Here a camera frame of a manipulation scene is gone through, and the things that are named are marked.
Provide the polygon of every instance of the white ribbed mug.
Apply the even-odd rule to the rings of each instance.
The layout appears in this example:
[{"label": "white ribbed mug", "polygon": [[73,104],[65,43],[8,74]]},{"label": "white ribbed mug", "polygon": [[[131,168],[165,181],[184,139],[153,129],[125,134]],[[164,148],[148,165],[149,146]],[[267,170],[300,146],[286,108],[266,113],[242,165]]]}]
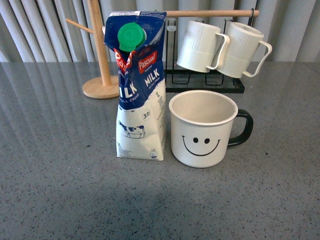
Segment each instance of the white ribbed mug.
[{"label": "white ribbed mug", "polygon": [[[220,32],[221,29],[217,26],[189,21],[176,63],[185,69],[201,73],[208,73],[210,69],[219,67],[229,44],[229,37]],[[218,36],[223,37],[223,43],[219,53],[216,53]],[[215,66],[212,66],[215,55],[217,61]]]},{"label": "white ribbed mug", "polygon": [[[257,75],[262,64],[272,52],[272,46],[262,41],[264,35],[257,29],[239,22],[232,22],[226,34],[230,38],[230,43],[223,64],[219,65],[216,70],[232,78],[241,78],[243,74],[248,77]],[[260,45],[264,45],[268,51],[258,64],[255,73],[251,74],[247,72],[247,68]]]}]

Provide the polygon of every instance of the white enamel mug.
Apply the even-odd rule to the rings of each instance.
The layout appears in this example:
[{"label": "white enamel mug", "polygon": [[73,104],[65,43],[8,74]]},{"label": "white enamel mug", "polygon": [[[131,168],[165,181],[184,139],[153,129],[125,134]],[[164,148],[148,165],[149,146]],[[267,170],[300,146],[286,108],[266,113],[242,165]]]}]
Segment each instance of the white enamel mug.
[{"label": "white enamel mug", "polygon": [[[219,65],[216,70],[232,78],[241,78],[243,74],[248,77],[256,76],[262,64],[272,52],[272,46],[262,41],[264,35],[259,30],[243,23],[232,22],[226,34],[230,38],[230,43],[223,64]],[[250,73],[247,68],[260,45],[267,48],[267,53],[259,62],[255,73]]]},{"label": "white enamel mug", "polygon": [[[207,168],[219,163],[227,147],[249,139],[254,121],[238,109],[229,97],[207,90],[179,93],[169,102],[171,111],[171,150],[183,164]],[[243,132],[230,138],[236,117],[246,119]]]},{"label": "white enamel mug", "polygon": [[[229,37],[220,32],[221,29],[217,26],[189,21],[176,63],[185,69],[201,73],[216,69],[222,64],[229,44]],[[220,51],[216,53],[219,36],[223,37],[223,43]],[[215,55],[217,61],[215,66],[212,66]]]}]

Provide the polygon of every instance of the mug rack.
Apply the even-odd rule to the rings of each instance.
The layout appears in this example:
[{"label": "mug rack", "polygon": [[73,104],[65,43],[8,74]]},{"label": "mug rack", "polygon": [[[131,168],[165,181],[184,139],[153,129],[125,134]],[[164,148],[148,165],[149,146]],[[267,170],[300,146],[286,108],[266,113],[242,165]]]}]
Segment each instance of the mug rack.
[{"label": "mug rack", "polygon": [[[252,14],[248,19],[248,26],[252,27],[255,10],[251,9]],[[223,33],[226,32],[227,21],[224,20]],[[170,18],[166,23],[165,39],[165,86],[167,93],[181,93],[189,90],[209,90],[218,93],[243,94],[245,86],[239,78],[226,76],[217,70],[210,70],[208,73],[182,69],[176,65],[175,47],[176,47],[177,21]],[[168,43],[169,37],[173,35],[173,54],[172,64],[168,66]]]},{"label": "mug rack", "polygon": [[[111,75],[108,63],[108,57],[104,45],[104,36],[102,32],[102,16],[99,6],[99,0],[87,0],[92,28],[89,29],[79,23],[66,18],[66,22],[93,34],[95,47],[98,56],[98,63],[101,76],[87,81],[82,86],[83,93],[93,99],[110,99],[119,96],[118,76]],[[251,25],[253,18],[259,15],[258,10],[198,10],[198,11],[166,11],[167,18],[179,17],[249,17],[248,25]],[[176,44],[176,31],[174,31],[174,45]],[[166,53],[168,53],[168,44],[165,46]],[[181,69],[175,66],[175,53],[172,56],[172,67],[168,67],[168,54],[166,54],[165,63],[165,83],[167,93],[180,93],[187,90],[211,90],[220,93],[243,93],[245,91],[244,85],[238,78],[230,78],[220,74],[218,71],[212,70],[209,73],[193,72]]]}]

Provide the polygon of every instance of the black metal rack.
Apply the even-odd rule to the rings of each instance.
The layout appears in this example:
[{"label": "black metal rack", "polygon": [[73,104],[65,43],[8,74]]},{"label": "black metal rack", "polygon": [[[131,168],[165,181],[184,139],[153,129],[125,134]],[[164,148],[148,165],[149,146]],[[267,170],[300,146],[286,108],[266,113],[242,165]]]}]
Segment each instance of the black metal rack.
[{"label": "black metal rack", "polygon": [[[248,25],[253,24],[254,9],[252,16],[249,18]],[[224,20],[223,33],[226,31],[227,21]],[[208,73],[196,72],[184,69],[176,65],[175,47],[176,47],[176,29],[177,22],[175,19],[169,19],[166,25],[166,44],[165,44],[165,85],[167,93],[181,93],[189,90],[209,90],[218,93],[243,94],[245,86],[239,78],[233,78],[222,73],[211,70]],[[168,66],[168,43],[169,36],[173,35],[173,54],[172,64]]]}]

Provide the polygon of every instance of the black mug handle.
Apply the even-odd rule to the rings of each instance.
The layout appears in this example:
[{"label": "black mug handle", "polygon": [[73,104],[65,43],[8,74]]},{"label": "black mug handle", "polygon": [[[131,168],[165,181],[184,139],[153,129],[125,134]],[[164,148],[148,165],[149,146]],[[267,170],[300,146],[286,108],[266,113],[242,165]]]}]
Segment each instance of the black mug handle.
[{"label": "black mug handle", "polygon": [[229,139],[228,147],[237,146],[243,144],[247,141],[252,133],[252,129],[254,128],[254,119],[250,115],[249,112],[243,109],[238,109],[238,114],[236,117],[245,118],[245,127],[243,132],[239,136],[235,136]]}]

